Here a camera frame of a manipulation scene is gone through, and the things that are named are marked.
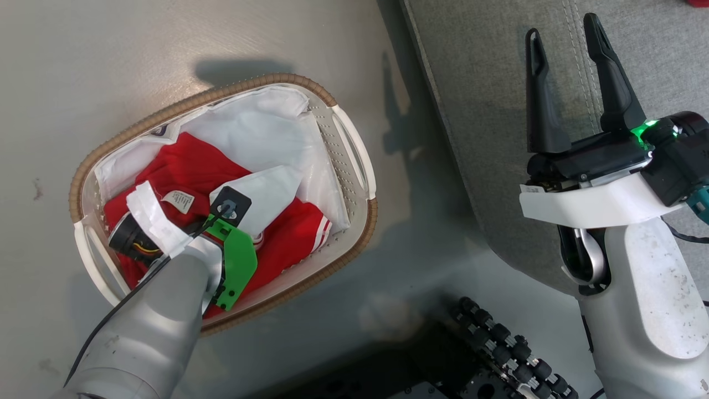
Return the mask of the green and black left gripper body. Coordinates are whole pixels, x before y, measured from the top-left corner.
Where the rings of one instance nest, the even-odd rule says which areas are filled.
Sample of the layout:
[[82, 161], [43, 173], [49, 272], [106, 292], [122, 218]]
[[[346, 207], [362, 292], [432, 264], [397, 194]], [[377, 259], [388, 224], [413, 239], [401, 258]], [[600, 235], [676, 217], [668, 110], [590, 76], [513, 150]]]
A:
[[[214, 214], [202, 224], [192, 224], [188, 232], [193, 240], [185, 247], [185, 252], [200, 258], [210, 272], [203, 311], [211, 308], [231, 310], [258, 268], [258, 256], [251, 237], [231, 221], [218, 219]], [[109, 247], [148, 265], [150, 273], [167, 257], [132, 214], [119, 220], [109, 235]]]

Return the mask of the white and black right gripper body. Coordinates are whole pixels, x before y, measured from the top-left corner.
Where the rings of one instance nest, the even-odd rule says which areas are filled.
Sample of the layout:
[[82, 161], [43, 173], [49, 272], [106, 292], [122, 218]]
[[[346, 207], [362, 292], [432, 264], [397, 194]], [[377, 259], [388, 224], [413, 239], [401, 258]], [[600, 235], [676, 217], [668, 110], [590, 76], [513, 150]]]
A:
[[637, 224], [681, 209], [666, 206], [643, 178], [653, 147], [636, 136], [582, 139], [559, 154], [534, 154], [519, 202], [527, 219], [574, 229]]

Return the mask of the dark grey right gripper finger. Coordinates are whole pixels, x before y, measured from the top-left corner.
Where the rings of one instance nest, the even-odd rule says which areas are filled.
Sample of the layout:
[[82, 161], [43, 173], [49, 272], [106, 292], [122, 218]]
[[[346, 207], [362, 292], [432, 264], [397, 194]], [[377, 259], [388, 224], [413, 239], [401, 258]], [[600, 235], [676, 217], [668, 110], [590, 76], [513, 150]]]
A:
[[525, 92], [527, 151], [535, 154], [560, 154], [572, 147], [563, 131], [547, 83], [549, 63], [536, 28], [525, 36]]
[[601, 129], [631, 131], [645, 123], [646, 115], [631, 86], [628, 76], [613, 50], [610, 40], [595, 13], [583, 16], [587, 51], [595, 63], [601, 91], [603, 113]]

